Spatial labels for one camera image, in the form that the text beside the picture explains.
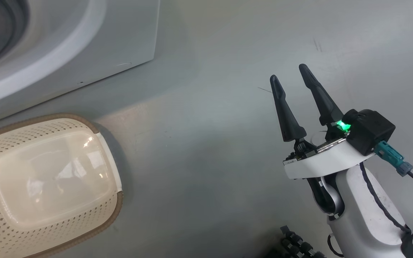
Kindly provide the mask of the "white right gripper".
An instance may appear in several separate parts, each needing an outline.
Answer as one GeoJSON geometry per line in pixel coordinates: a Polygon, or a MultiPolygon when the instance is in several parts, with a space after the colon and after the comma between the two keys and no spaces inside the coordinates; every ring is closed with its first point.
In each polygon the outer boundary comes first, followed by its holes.
{"type": "MultiPolygon", "coordinates": [[[[307,65],[300,64],[299,71],[305,86],[311,90],[317,105],[320,114],[319,122],[322,126],[327,127],[326,141],[330,142],[343,137],[345,132],[337,124],[343,118],[343,112],[307,65]]],[[[270,77],[270,85],[283,141],[294,142],[295,155],[306,155],[315,151],[315,146],[305,140],[307,136],[305,128],[298,124],[286,101],[286,93],[276,75],[270,77]]],[[[318,178],[352,168],[373,155],[375,155],[374,152],[364,156],[346,139],[338,139],[334,143],[322,147],[317,154],[305,159],[294,158],[283,161],[283,165],[288,178],[294,180],[318,178]]]]}

